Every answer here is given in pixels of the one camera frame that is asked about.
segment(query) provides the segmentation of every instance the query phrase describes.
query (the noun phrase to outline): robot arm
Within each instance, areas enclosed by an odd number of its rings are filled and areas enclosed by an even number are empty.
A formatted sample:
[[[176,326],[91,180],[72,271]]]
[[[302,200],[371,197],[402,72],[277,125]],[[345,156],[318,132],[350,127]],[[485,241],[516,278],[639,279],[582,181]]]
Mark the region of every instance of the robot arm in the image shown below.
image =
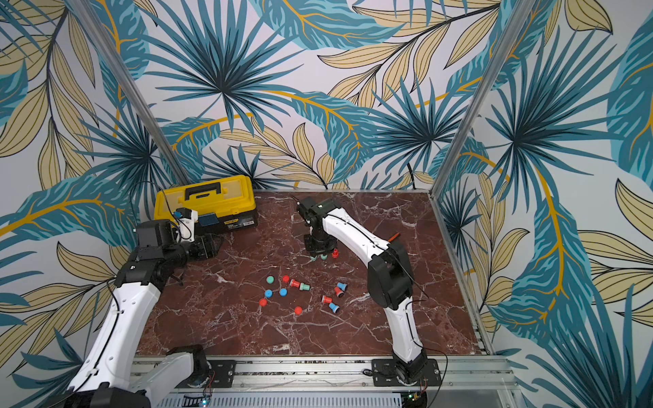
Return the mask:
[[[118,272],[106,319],[88,357],[67,393],[50,397],[45,407],[150,408],[184,379],[206,376],[204,351],[195,345],[171,350],[154,370],[129,382],[145,323],[174,269],[217,253],[210,236],[194,235],[197,212],[186,212],[180,222],[189,229],[181,227],[177,237],[167,220],[137,226],[138,247]]]
[[[310,234],[304,235],[309,255],[331,253],[339,240],[368,266],[368,291],[388,318],[397,376],[404,384],[418,381],[426,352],[413,317],[413,270],[404,246],[372,234],[332,199],[318,204],[305,198],[297,210],[310,227]]]

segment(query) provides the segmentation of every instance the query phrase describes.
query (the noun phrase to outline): toolbox lid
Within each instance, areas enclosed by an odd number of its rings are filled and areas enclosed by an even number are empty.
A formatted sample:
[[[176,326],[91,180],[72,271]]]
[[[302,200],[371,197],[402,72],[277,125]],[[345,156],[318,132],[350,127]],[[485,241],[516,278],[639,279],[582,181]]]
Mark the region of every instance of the toolbox lid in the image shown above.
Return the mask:
[[[220,218],[256,208],[251,180],[242,175],[159,191],[154,205],[154,219],[174,221],[164,197],[173,212],[186,207],[197,211],[199,216],[214,213]]]

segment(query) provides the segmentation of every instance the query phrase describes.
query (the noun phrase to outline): black mounting plate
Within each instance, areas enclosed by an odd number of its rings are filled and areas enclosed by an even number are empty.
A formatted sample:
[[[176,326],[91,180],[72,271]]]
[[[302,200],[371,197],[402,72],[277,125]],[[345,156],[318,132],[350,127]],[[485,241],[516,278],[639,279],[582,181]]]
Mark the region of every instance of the black mounting plate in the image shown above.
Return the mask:
[[[391,358],[378,358],[372,360],[372,379],[374,380],[374,386],[405,386],[397,379],[396,369],[394,367],[395,362]],[[388,378],[388,375],[380,375],[379,373],[392,374],[392,377]],[[426,361],[426,367],[422,372],[423,378],[426,379],[428,386],[440,386],[442,384],[442,376],[440,375],[440,370],[438,368],[438,361],[429,358]]]
[[[208,363],[211,365],[210,369],[215,372],[210,388],[231,388],[236,371],[236,360],[209,360]],[[201,386],[198,390],[203,390],[205,386]],[[196,388],[196,386],[191,386],[186,379],[176,388]]]

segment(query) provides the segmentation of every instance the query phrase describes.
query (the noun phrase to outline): black cable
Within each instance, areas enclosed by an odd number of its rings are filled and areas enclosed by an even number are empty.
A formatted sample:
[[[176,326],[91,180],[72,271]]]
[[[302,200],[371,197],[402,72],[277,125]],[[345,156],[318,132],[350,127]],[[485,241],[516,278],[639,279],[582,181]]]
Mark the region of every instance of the black cable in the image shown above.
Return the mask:
[[[114,294],[114,291],[112,291],[111,287],[109,286],[109,281],[106,281],[106,288],[109,290],[109,293],[111,294],[111,297],[113,297],[114,302],[116,303],[116,308],[118,309],[118,313],[116,313],[116,320],[114,320],[114,325],[113,325],[113,327],[111,327],[111,332],[109,332],[109,336],[106,338],[106,341],[104,343],[104,347],[102,348],[102,351],[100,352],[100,355],[97,357],[97,360],[95,361],[95,364],[93,365],[93,369],[96,369],[97,366],[100,364],[100,359],[102,358],[102,354],[104,354],[104,350],[106,350],[106,346],[108,346],[109,341],[111,340],[111,336],[113,336],[113,334],[114,334],[114,330],[116,329],[116,325],[118,324],[118,317],[120,316],[120,304],[118,303],[118,299],[116,298],[116,295]],[[68,398],[72,397],[73,395],[77,394],[77,392],[84,385],[86,385],[86,383],[91,379],[92,375],[93,374],[89,374],[86,377],[86,379],[84,380],[84,382],[79,387],[77,387],[77,389],[75,391],[73,391],[69,395],[62,398],[61,400],[59,400],[59,401],[55,402],[54,404],[49,405],[49,406],[47,406],[45,408],[55,407],[55,406],[59,405],[60,403],[64,402],[65,400],[67,400]]]

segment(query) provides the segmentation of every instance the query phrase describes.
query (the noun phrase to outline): yellow toolbox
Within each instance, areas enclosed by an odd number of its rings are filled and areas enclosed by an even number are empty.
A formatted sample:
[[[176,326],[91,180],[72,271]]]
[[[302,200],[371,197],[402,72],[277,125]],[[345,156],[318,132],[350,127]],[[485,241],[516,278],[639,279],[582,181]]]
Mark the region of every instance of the yellow toolbox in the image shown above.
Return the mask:
[[[165,200],[173,212],[178,208],[197,211],[199,219],[195,223],[195,234],[222,234],[259,224],[254,192],[247,176],[221,178],[159,191],[154,205],[154,219],[175,221]]]

